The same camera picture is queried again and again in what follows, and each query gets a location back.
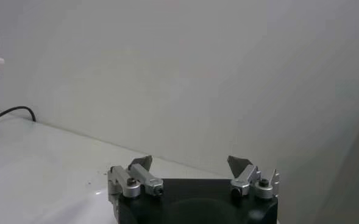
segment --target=white wall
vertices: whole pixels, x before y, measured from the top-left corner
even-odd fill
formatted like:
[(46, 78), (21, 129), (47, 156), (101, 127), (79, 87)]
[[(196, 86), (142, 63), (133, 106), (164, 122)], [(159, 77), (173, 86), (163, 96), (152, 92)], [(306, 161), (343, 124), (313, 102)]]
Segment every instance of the white wall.
[(0, 0), (0, 109), (229, 175), (312, 223), (359, 127), (359, 0)]

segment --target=white table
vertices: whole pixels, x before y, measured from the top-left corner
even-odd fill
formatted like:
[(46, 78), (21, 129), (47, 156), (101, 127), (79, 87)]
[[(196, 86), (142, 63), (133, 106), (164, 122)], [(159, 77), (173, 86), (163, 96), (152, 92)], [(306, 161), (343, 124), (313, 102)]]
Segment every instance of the white table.
[[(108, 210), (114, 220), (107, 195), (100, 195), (107, 185), (105, 173), (112, 165), (125, 167), (141, 156), (144, 154), (26, 119), (0, 118), (0, 224), (56, 223), (43, 220), (59, 208), (86, 200), (87, 195), (102, 197), (104, 208), (99, 211)], [(159, 158), (154, 158), (151, 172), (163, 178), (221, 178)], [(59, 219), (80, 223), (69, 215)]]

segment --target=metal bracket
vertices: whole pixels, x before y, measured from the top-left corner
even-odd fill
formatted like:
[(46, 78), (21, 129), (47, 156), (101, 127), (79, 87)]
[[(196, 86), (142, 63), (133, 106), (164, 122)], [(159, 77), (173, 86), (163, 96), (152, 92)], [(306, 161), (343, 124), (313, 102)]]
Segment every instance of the metal bracket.
[(243, 197), (248, 194), (251, 183), (260, 178), (257, 166), (248, 165), (242, 173), (230, 181), (231, 194), (234, 197)]
[(270, 199), (273, 196), (278, 197), (278, 193), (279, 173), (275, 169), (262, 175), (262, 179), (255, 183), (255, 195), (258, 198)]
[(122, 193), (127, 198), (140, 195), (140, 182), (129, 176), (122, 166), (113, 166), (107, 173), (107, 179), (109, 195)]
[(140, 164), (131, 165), (129, 174), (144, 185), (145, 193), (152, 196), (161, 196), (163, 194), (163, 180), (154, 177)]

